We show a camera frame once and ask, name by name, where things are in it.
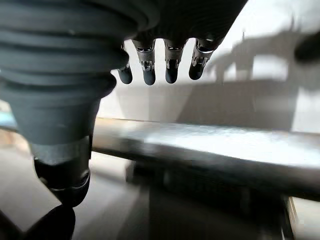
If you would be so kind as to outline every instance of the metal rail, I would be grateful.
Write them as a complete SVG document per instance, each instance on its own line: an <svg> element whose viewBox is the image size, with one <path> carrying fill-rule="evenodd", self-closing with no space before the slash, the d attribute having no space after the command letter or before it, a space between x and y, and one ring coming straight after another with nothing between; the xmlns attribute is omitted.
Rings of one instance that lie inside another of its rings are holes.
<svg viewBox="0 0 320 240"><path fill-rule="evenodd" d="M0 129L16 131L10 113ZM320 200L320 135L97 118L93 151Z"/></svg>

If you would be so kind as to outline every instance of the robotic finger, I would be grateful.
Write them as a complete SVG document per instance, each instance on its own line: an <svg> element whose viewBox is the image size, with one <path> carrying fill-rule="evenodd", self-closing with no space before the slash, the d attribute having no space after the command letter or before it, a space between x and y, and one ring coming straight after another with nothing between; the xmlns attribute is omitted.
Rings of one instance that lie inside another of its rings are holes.
<svg viewBox="0 0 320 240"><path fill-rule="evenodd" d="M138 54L139 62L142 67L144 82L151 86L156 81L155 72L155 43L152 41L137 41L132 40L136 52Z"/></svg>
<svg viewBox="0 0 320 240"><path fill-rule="evenodd" d="M202 76L207 62L222 41L223 39L197 39L195 41L189 69L189 77L192 80L198 80Z"/></svg>

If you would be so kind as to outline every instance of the robotic hand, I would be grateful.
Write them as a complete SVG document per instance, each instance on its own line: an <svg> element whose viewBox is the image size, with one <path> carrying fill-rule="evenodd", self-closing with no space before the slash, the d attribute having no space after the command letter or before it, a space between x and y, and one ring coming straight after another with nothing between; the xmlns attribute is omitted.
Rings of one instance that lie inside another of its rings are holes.
<svg viewBox="0 0 320 240"><path fill-rule="evenodd" d="M132 81L132 39L144 81L155 80L155 39L165 43L166 81L177 80L184 45L197 38L190 78L199 79L247 0L2 0L0 98L28 140L39 179L65 205L89 187L101 98Z"/></svg>

